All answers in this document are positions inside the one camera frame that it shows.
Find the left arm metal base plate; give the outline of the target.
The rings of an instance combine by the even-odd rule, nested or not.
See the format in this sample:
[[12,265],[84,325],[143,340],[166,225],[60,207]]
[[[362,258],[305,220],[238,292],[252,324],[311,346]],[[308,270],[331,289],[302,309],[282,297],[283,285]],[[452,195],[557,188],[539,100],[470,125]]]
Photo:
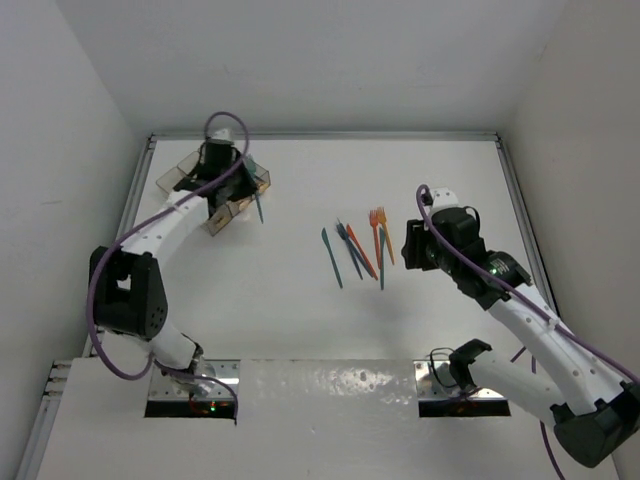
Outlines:
[[156,363],[151,372],[148,399],[153,401],[231,401],[238,393],[239,371],[212,360],[201,360],[191,370],[175,370]]

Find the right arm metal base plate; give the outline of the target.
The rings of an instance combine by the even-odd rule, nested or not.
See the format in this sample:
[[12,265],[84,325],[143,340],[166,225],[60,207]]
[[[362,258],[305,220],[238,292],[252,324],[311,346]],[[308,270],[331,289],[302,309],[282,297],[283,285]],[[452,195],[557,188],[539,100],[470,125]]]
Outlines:
[[419,401],[443,402],[453,400],[502,401],[505,397],[486,388],[469,391],[460,389],[448,372],[449,361],[444,357],[434,360],[415,360],[414,376]]

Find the orange plastic fork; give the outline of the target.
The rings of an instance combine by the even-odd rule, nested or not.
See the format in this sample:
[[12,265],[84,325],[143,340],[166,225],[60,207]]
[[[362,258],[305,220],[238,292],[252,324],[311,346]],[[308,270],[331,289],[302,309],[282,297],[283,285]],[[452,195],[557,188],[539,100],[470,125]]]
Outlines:
[[376,210],[369,211],[369,224],[372,229],[377,266],[381,267],[381,251],[379,239],[379,220]]

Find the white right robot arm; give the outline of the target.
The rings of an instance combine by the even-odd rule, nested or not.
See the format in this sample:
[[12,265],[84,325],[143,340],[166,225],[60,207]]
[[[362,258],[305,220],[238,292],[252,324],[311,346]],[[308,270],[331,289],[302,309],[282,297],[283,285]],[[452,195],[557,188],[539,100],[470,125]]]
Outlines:
[[481,388],[501,394],[551,428],[574,461],[598,466],[639,430],[638,375],[576,336],[513,256],[486,247],[475,208],[448,188],[422,184],[415,197],[420,216],[408,221],[401,249],[406,269],[444,272],[546,372],[472,339],[431,368],[432,379],[453,399]]

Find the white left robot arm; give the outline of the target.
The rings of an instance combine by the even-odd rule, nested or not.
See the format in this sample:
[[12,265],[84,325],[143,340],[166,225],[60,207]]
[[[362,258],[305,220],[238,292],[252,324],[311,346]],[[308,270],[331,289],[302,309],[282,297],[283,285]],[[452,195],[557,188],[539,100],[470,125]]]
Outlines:
[[129,379],[108,358],[98,329],[128,337],[158,365],[182,378],[193,376],[200,345],[169,318],[162,270],[197,229],[214,223],[234,202],[255,196],[259,185],[247,147],[237,147],[230,129],[205,133],[191,169],[168,193],[160,210],[90,257],[86,318],[89,336],[103,364]]

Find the teal plastic fork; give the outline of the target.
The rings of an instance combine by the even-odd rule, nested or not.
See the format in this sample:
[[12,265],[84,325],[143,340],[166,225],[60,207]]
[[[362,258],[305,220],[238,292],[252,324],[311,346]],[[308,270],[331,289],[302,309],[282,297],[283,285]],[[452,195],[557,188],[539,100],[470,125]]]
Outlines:
[[248,155],[246,160],[244,161],[244,164],[245,164],[245,166],[247,168],[247,171],[251,175],[251,178],[254,181],[254,184],[256,185],[256,191],[255,191],[255,194],[254,194],[255,203],[256,203],[256,207],[257,207],[257,211],[258,211],[258,216],[259,216],[260,222],[264,223],[264,215],[263,215],[263,209],[262,209],[261,199],[260,199],[260,186],[261,186],[261,184],[260,184],[259,176],[258,176],[258,173],[257,173],[256,163],[255,163],[253,157],[251,155]]

